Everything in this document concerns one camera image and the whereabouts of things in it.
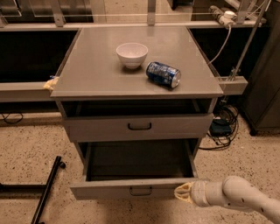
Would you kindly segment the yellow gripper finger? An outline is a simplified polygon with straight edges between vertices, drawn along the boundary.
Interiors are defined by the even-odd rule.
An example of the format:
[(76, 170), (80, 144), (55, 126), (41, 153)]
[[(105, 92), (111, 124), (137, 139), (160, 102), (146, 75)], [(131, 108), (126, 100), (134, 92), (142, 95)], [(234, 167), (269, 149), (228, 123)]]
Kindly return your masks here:
[(174, 193), (179, 194), (179, 195), (190, 193), (191, 189), (192, 189), (192, 186), (193, 186), (193, 182), (184, 183), (183, 185), (178, 186), (174, 190)]
[(191, 196), (189, 194), (176, 194), (175, 197), (179, 200), (183, 200), (184, 202), (193, 203), (193, 200), (191, 199)]

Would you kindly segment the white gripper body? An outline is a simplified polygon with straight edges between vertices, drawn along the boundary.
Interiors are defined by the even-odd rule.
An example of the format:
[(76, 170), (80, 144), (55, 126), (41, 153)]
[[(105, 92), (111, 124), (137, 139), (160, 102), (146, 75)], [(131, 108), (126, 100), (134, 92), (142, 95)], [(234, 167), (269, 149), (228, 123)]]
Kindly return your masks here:
[(206, 194), (207, 182), (203, 180), (195, 181), (192, 184), (191, 199), (198, 207), (209, 207)]

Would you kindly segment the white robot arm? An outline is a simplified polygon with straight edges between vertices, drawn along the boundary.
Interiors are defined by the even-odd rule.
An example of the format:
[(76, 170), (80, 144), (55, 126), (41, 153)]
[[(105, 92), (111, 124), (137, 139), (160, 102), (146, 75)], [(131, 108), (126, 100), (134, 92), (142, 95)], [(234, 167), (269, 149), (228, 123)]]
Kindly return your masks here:
[(274, 224), (280, 224), (280, 201), (262, 193), (245, 178), (228, 176), (220, 182), (196, 180), (174, 190), (177, 199), (198, 207), (224, 207), (256, 211)]

